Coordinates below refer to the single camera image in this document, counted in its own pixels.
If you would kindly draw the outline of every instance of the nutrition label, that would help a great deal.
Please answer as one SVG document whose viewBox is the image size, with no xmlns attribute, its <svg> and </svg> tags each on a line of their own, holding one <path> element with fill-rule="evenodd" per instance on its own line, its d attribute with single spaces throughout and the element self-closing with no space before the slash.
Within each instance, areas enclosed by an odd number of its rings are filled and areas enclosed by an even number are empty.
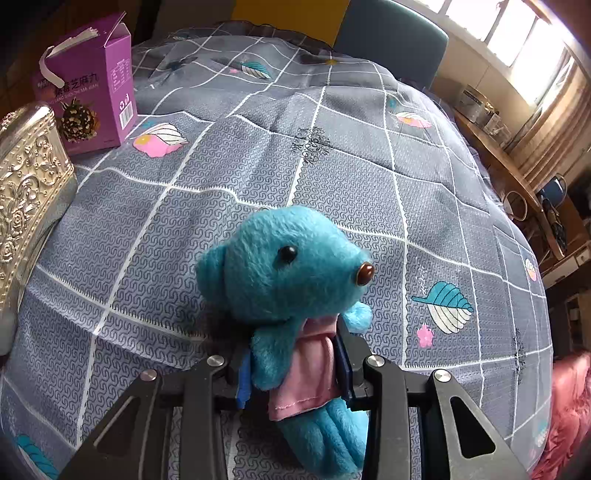
<svg viewBox="0 0 591 480">
<path fill-rule="evenodd" d="M 116 92 L 127 80 L 131 78 L 131 60 L 122 59 L 117 66 L 111 70 L 111 84 Z"/>
</svg>

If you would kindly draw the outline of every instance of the plush toy nose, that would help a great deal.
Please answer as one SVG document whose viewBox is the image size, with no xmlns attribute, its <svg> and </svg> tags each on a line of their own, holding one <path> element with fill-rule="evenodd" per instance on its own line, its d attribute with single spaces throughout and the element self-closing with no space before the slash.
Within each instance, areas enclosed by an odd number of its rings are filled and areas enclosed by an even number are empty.
<svg viewBox="0 0 591 480">
<path fill-rule="evenodd" d="M 364 262 L 357 270 L 357 276 L 355 277 L 355 283 L 357 285 L 363 286 L 367 285 L 371 279 L 374 277 L 375 267 L 369 263 Z"/>
</svg>

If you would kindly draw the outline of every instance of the pink dress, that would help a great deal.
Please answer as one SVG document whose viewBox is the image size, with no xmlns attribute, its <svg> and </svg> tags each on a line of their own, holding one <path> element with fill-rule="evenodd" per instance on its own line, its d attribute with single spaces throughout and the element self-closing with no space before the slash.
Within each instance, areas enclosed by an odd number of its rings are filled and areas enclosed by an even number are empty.
<svg viewBox="0 0 591 480">
<path fill-rule="evenodd" d="M 283 420 L 340 397 L 332 337 L 336 315 L 307 319 L 294 346 L 291 366 L 279 387 L 269 392 L 269 418 Z"/>
</svg>

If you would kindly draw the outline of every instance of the ornate silver box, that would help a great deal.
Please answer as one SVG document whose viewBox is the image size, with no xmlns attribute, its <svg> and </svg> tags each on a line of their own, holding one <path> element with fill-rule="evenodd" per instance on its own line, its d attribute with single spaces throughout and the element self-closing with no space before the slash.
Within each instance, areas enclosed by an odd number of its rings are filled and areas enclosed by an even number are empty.
<svg viewBox="0 0 591 480">
<path fill-rule="evenodd" d="M 44 102 L 9 113 L 0 125 L 0 355 L 17 329 L 25 286 L 78 182 Z"/>
</svg>

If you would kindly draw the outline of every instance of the pink cushion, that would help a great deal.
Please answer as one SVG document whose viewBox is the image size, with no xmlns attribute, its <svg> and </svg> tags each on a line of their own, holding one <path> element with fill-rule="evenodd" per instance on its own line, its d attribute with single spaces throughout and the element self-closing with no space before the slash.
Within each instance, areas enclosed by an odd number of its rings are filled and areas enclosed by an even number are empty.
<svg viewBox="0 0 591 480">
<path fill-rule="evenodd" d="M 591 427 L 591 353 L 554 363 L 548 440 L 531 477 L 554 480 Z"/>
</svg>

